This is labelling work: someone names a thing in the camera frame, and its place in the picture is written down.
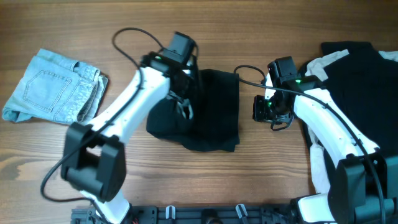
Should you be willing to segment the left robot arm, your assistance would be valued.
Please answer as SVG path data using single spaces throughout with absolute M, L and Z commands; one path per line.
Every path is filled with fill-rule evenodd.
M 143 56 L 136 77 L 116 100 L 88 124 L 67 130 L 61 177 L 92 207 L 86 223 L 132 223 L 132 206 L 121 187 L 126 178 L 125 146 L 161 100 L 174 100 L 177 113 L 193 119 L 190 98 L 200 86 L 195 41 L 176 32 L 166 48 Z

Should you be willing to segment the black shorts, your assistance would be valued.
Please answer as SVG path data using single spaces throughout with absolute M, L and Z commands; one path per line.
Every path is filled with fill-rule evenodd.
M 193 118 L 184 118 L 176 101 L 164 99 L 148 114 L 146 130 L 191 151 L 233 152 L 239 144 L 239 76 L 212 69 L 200 74 L 203 92 L 191 101 Z

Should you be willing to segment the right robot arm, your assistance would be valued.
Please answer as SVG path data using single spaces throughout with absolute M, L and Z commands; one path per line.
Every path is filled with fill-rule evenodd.
M 270 97 L 254 99 L 255 121 L 271 129 L 301 119 L 328 152 L 335 171 L 326 193 L 291 201 L 292 223 L 397 222 L 397 151 L 381 150 L 345 116 L 315 75 L 299 74 L 292 57 L 268 65 L 261 87 Z

